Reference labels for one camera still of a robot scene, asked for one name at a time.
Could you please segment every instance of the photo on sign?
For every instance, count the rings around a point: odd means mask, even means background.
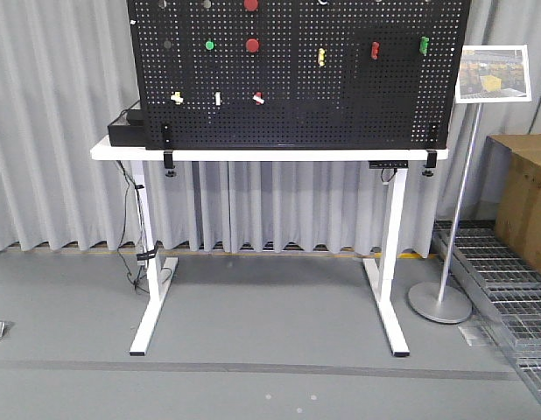
[[[527,46],[465,45],[455,101],[530,102]]]

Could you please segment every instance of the cable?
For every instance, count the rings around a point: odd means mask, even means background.
[[[165,283],[167,280],[170,280],[172,277],[173,277],[173,269],[170,269],[169,267],[164,267],[162,270],[160,271],[163,271],[163,270],[169,270],[169,276],[166,277],[163,281],[162,281],[162,284]]]
[[[139,103],[139,102],[140,102],[140,100],[137,99],[137,101],[134,102],[132,105],[130,105],[128,108],[123,109],[123,110],[121,111],[121,114],[119,114],[119,116],[117,117],[117,120],[118,120],[119,118],[121,118],[122,116],[124,116],[124,115],[125,115],[127,112],[129,112],[131,109],[133,109],[133,108],[135,107],[135,105],[136,105],[137,103]]]
[[[385,173],[385,169],[386,169],[386,168],[383,168],[383,169],[382,169],[382,173],[381,173],[381,175],[380,175],[380,178],[382,179],[382,182],[383,182],[384,184],[389,184],[389,182],[391,182],[391,180],[392,180],[393,178],[395,178],[395,174],[397,173],[397,168],[395,168],[395,169],[393,170],[393,174],[390,176],[389,179],[383,179],[383,174]]]
[[[121,239],[119,240],[119,244],[116,247],[116,252],[119,255],[119,257],[123,260],[124,267],[127,270],[127,272],[126,272],[127,280],[129,281],[129,283],[131,283],[134,286],[135,291],[142,291],[144,293],[149,293],[148,290],[146,290],[146,289],[144,289],[143,287],[140,286],[140,281],[144,278],[144,276],[141,276],[142,270],[143,270],[144,267],[142,265],[139,267],[138,273],[137,273],[136,277],[133,279],[132,278],[133,277],[132,271],[130,270],[129,264],[124,259],[123,254],[121,254],[121,247],[123,246],[124,235],[126,233],[126,228],[127,228],[127,204],[128,204],[128,201],[129,201],[129,189],[130,189],[130,186],[134,186],[135,192],[136,192],[136,195],[137,195],[137,200],[139,202],[138,206],[140,207],[140,209],[139,209],[140,217],[139,218],[140,218],[140,227],[141,227],[140,228],[141,238],[144,237],[144,217],[142,215],[142,208],[141,208],[142,205],[140,203],[140,194],[138,193],[137,183],[131,177],[131,175],[129,175],[129,173],[126,171],[126,169],[123,166],[123,163],[120,160],[117,160],[116,163],[118,164],[119,168],[123,171],[124,180],[127,183],[127,188],[126,188],[126,190],[124,192],[123,231],[121,233]]]

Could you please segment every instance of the desk leg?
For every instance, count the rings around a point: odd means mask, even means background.
[[[154,236],[151,228],[150,207],[148,205],[148,192],[144,178],[144,163],[142,161],[132,161],[132,176],[138,185],[144,188],[138,190],[140,201],[142,202],[142,213],[144,219],[144,230],[147,245],[154,247]],[[130,346],[131,356],[145,356],[150,344],[151,336],[154,333],[154,328],[158,323],[159,313],[162,311],[165,296],[172,283],[173,273],[177,267],[177,258],[166,258],[165,264],[162,267],[159,255],[149,260],[146,277],[148,278],[148,290],[150,291],[150,302],[146,306],[146,311],[140,321],[137,335]]]
[[[363,260],[369,284],[374,292],[377,309],[382,317],[383,328],[390,342],[391,352],[396,357],[405,357],[410,354],[390,300],[407,171],[406,169],[399,169],[389,186],[387,208],[383,222],[382,257],[379,269],[375,260],[370,258],[364,258]]]

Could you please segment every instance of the white desk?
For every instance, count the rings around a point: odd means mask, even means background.
[[[448,150],[437,150],[438,160],[448,157]],[[146,186],[143,161],[164,160],[163,150],[146,150],[144,147],[111,147],[109,138],[104,137],[90,151],[94,160],[129,160],[132,175],[137,184]],[[174,161],[229,161],[229,162],[356,162],[369,160],[426,161],[426,150],[175,150]],[[397,315],[391,304],[391,284],[397,259],[397,243],[403,212],[404,189],[407,169],[399,169],[391,180],[387,211],[383,221],[382,257],[379,267],[373,259],[364,259],[364,269],[374,292],[377,309],[382,318],[385,333],[395,356],[408,356],[409,347],[404,340]],[[143,204],[143,219],[148,243],[154,244],[151,229],[150,207],[146,188],[137,190]],[[171,281],[164,269],[175,272],[177,258],[166,258],[161,265],[159,255],[152,259],[147,270],[150,302],[146,307],[135,339],[130,347],[131,355],[145,355],[158,316],[165,301]]]

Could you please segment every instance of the red magnet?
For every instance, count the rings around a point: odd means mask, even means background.
[[[256,53],[259,51],[259,41],[254,38],[249,38],[245,43],[245,48],[247,48],[247,51],[250,53]]]
[[[259,1],[258,0],[243,0],[243,5],[245,6],[245,9],[247,11],[256,11],[259,7]]]
[[[379,54],[379,42],[372,42],[371,58],[377,60],[377,54]]]

